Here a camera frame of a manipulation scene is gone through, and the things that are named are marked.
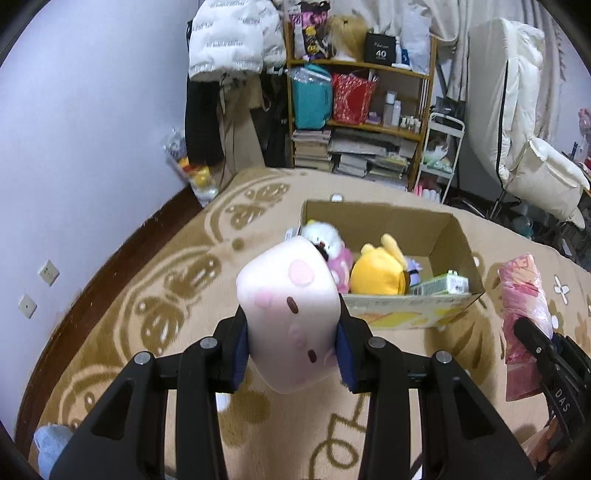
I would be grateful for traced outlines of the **black tissue pack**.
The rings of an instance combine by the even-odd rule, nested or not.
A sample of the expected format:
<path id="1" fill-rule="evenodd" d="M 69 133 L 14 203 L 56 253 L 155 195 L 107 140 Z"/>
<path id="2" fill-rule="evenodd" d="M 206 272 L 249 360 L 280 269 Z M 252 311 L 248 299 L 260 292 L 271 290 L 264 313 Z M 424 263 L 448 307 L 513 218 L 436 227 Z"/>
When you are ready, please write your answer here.
<path id="1" fill-rule="evenodd" d="M 406 256 L 407 269 L 405 271 L 405 278 L 407 283 L 407 293 L 410 293 L 412 288 L 418 286 L 421 280 L 422 266 L 415 259 Z"/>

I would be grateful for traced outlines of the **pink roll plush pillow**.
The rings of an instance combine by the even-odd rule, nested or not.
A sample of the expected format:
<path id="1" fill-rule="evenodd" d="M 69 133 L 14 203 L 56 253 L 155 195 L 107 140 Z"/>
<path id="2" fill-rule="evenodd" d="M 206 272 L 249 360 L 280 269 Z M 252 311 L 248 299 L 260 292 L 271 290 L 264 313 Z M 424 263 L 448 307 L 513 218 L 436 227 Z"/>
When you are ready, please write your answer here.
<path id="1" fill-rule="evenodd" d="M 341 298 L 311 241 L 295 236 L 254 258 L 236 278 L 236 296 L 250 357 L 271 389 L 294 393 L 337 367 Z"/>

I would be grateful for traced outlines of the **pink purple plush toy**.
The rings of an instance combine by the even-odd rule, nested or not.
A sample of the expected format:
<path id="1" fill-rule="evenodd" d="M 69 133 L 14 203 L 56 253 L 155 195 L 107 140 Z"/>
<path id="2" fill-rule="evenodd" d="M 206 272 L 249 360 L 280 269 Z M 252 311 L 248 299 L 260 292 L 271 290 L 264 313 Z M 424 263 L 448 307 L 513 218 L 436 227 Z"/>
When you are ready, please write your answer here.
<path id="1" fill-rule="evenodd" d="M 339 293 L 348 294 L 351 271 L 353 269 L 353 254 L 351 250 L 342 247 L 338 254 L 332 255 L 332 253 L 329 253 L 328 266 Z"/>

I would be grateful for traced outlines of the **white fluffy plush toy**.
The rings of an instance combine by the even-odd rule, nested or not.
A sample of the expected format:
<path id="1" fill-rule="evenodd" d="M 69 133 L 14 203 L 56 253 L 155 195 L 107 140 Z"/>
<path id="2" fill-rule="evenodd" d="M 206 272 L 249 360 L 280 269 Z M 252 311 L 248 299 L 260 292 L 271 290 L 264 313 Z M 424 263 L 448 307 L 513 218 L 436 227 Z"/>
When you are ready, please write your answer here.
<path id="1" fill-rule="evenodd" d="M 338 229 L 329 223 L 310 221 L 301 228 L 301 236 L 314 244 L 327 261 L 338 258 L 345 248 Z"/>

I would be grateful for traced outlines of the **wooden shelf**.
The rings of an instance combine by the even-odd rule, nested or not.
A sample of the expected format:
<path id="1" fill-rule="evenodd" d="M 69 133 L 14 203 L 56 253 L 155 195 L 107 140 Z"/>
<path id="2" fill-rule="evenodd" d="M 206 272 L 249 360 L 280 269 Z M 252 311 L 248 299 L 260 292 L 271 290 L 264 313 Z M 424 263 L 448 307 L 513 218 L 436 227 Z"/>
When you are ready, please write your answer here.
<path id="1" fill-rule="evenodd" d="M 298 13 L 284 25 L 290 166 L 314 157 L 298 132 L 352 129 L 402 140 L 404 177 L 413 181 L 427 135 L 437 38 L 427 38 L 427 62 L 418 71 L 399 38 L 370 32 L 360 18 Z"/>

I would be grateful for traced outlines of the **red gift bag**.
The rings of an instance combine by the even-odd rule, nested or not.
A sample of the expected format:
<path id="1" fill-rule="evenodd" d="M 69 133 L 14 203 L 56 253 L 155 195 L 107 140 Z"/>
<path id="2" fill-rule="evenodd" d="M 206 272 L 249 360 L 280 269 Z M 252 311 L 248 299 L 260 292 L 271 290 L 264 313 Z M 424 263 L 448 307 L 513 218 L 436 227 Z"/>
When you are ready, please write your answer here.
<path id="1" fill-rule="evenodd" d="M 365 123 L 377 83 L 354 74 L 332 76 L 332 119 L 348 125 Z"/>

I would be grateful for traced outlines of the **teal bag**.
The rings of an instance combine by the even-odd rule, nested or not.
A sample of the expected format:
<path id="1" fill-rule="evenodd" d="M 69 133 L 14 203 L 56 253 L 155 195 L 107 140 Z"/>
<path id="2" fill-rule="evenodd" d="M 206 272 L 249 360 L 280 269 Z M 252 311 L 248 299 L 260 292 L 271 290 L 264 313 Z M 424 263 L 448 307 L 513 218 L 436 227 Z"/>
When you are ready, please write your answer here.
<path id="1" fill-rule="evenodd" d="M 332 117 L 332 75 L 310 64 L 290 71 L 297 129 L 319 130 Z"/>

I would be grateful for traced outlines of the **white puffer jacket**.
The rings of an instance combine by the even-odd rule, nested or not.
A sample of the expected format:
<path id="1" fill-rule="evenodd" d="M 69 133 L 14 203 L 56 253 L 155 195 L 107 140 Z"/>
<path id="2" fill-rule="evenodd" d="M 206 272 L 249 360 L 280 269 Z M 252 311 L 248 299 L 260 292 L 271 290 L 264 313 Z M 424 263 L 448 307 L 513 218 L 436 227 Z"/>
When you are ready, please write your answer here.
<path id="1" fill-rule="evenodd" d="M 276 73 L 287 63 L 283 20 L 272 1 L 204 1 L 191 21 L 188 78 L 223 82 Z"/>

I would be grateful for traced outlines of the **black gift box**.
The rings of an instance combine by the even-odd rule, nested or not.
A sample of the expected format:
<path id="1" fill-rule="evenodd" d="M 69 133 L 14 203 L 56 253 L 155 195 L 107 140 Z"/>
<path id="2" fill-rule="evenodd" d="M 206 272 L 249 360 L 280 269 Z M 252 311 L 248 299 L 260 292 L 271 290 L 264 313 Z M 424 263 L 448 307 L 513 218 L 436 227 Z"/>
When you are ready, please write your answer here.
<path id="1" fill-rule="evenodd" d="M 368 32 L 363 47 L 363 60 L 370 64 L 392 66 L 397 59 L 396 48 L 396 37 Z"/>

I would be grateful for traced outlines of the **beige patterned rug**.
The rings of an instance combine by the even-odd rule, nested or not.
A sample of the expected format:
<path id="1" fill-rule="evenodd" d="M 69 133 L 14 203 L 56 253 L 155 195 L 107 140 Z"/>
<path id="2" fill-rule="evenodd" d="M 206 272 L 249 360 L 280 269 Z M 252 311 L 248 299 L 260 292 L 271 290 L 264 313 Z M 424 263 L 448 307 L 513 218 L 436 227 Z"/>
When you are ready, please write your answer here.
<path id="1" fill-rule="evenodd" d="M 235 313 L 242 267 L 283 241 L 308 200 L 385 203 L 429 209 L 392 187 L 308 170 L 253 168 L 174 236 L 118 295 L 57 381 L 41 424 L 77 427 L 131 357 L 183 351 Z M 590 346 L 590 276 L 554 249 L 465 211 L 457 211 L 485 286 L 465 313 L 438 329 L 391 331 L 404 351 L 449 351 L 471 374 L 519 441 L 548 419 L 542 396 L 505 398 L 505 339 L 499 268 L 532 254 L 559 331 Z M 219 424 L 233 479 L 354 479 L 359 472 L 369 400 L 353 395 L 339 375 L 293 395 L 270 390 L 254 370 L 221 400 Z"/>

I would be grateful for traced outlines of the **stack of books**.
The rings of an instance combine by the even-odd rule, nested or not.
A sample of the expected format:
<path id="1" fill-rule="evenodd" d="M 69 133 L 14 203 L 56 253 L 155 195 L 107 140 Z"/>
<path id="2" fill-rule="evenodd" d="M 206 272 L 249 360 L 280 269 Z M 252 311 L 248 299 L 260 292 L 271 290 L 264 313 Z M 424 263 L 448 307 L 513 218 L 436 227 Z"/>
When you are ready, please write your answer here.
<path id="1" fill-rule="evenodd" d="M 407 191 L 418 141 L 349 128 L 295 130 L 294 166 L 361 178 Z"/>

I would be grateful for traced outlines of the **green tissue pack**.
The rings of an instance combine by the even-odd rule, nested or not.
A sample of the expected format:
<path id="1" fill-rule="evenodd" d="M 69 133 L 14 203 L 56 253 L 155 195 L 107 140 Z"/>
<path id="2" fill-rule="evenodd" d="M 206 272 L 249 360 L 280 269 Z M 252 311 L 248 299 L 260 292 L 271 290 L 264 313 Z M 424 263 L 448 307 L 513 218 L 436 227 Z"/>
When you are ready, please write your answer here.
<path id="1" fill-rule="evenodd" d="M 411 294 L 419 296 L 464 295 L 469 292 L 469 280 L 453 270 L 411 287 Z"/>

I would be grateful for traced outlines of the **pink plastic tissue pack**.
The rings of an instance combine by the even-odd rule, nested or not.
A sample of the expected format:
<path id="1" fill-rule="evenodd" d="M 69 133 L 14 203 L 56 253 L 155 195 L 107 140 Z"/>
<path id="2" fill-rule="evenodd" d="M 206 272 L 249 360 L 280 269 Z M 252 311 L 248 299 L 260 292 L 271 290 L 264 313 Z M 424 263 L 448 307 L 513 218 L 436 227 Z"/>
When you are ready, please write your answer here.
<path id="1" fill-rule="evenodd" d="M 498 274 L 506 341 L 506 400 L 512 402 L 541 392 L 536 350 L 552 340 L 554 330 L 534 256 L 516 257 L 504 263 Z"/>

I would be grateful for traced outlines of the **yellow bear plush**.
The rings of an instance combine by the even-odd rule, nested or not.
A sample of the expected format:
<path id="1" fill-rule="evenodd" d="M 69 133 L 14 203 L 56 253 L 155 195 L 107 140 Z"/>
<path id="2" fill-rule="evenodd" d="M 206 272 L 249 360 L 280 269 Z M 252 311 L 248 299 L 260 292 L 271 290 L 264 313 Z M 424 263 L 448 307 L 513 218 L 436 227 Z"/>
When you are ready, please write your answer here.
<path id="1" fill-rule="evenodd" d="M 349 280 L 349 292 L 356 295 L 399 296 L 408 290 L 409 266 L 398 242 L 388 233 L 381 245 L 370 243 L 361 249 Z"/>

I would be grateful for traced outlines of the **wall socket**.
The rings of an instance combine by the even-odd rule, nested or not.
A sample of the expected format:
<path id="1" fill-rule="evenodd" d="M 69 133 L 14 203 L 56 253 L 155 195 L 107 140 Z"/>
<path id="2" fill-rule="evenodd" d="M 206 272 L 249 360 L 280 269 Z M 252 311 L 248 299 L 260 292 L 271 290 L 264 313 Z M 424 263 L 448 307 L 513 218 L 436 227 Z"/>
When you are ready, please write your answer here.
<path id="1" fill-rule="evenodd" d="M 18 302 L 18 309 L 27 319 L 31 319 L 37 310 L 37 304 L 28 294 L 23 294 Z"/>
<path id="2" fill-rule="evenodd" d="M 59 277 L 60 272 L 50 260 L 47 260 L 40 268 L 38 275 L 48 286 L 52 286 Z"/>

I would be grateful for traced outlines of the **plastic bag of toys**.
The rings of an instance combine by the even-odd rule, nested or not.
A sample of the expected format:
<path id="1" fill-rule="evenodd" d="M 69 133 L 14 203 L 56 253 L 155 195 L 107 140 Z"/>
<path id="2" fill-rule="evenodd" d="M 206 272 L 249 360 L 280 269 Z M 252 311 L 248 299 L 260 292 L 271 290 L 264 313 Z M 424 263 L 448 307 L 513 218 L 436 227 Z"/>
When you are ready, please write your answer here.
<path id="1" fill-rule="evenodd" d="M 168 162 L 190 186 L 198 203 L 202 207 L 211 203 L 218 195 L 217 183 L 208 166 L 189 162 L 184 132 L 172 129 L 164 140 L 163 150 Z"/>

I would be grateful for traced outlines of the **white utility cart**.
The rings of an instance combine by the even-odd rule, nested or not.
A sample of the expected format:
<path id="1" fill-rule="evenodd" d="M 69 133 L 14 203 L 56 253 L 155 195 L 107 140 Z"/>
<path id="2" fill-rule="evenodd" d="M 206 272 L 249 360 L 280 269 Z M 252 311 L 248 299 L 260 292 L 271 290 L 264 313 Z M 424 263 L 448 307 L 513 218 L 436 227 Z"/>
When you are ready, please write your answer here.
<path id="1" fill-rule="evenodd" d="M 413 192 L 444 204 L 455 177 L 465 123 L 440 112 L 429 116 Z"/>

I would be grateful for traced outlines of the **cardboard box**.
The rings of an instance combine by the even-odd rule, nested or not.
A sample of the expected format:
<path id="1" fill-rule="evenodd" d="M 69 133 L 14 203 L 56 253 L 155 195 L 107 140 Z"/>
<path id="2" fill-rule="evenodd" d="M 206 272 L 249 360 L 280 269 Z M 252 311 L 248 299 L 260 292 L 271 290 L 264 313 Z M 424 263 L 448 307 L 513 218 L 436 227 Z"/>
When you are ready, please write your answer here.
<path id="1" fill-rule="evenodd" d="M 449 213 L 308 200 L 298 231 L 325 253 L 349 312 L 375 329 L 440 327 L 484 293 Z"/>

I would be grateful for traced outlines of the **white bottle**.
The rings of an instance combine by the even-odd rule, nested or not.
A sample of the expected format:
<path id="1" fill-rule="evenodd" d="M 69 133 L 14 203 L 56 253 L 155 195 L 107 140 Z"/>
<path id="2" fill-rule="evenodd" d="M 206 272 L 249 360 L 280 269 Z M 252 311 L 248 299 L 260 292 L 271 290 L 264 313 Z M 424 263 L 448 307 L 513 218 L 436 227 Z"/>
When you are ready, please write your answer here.
<path id="1" fill-rule="evenodd" d="M 383 125 L 391 127 L 393 124 L 394 105 L 396 104 L 397 93 L 395 91 L 388 91 L 385 96 L 385 104 L 383 110 Z"/>

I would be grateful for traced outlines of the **cream padded chair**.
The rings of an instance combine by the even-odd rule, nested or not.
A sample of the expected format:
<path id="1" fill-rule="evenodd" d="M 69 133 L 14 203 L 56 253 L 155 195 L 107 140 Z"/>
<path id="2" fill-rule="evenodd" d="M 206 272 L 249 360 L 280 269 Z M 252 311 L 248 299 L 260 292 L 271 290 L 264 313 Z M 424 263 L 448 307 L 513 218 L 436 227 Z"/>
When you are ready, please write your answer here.
<path id="1" fill-rule="evenodd" d="M 590 184 L 581 169 L 535 133 L 544 33 L 494 18 L 469 33 L 467 133 L 502 191 L 579 229 Z"/>

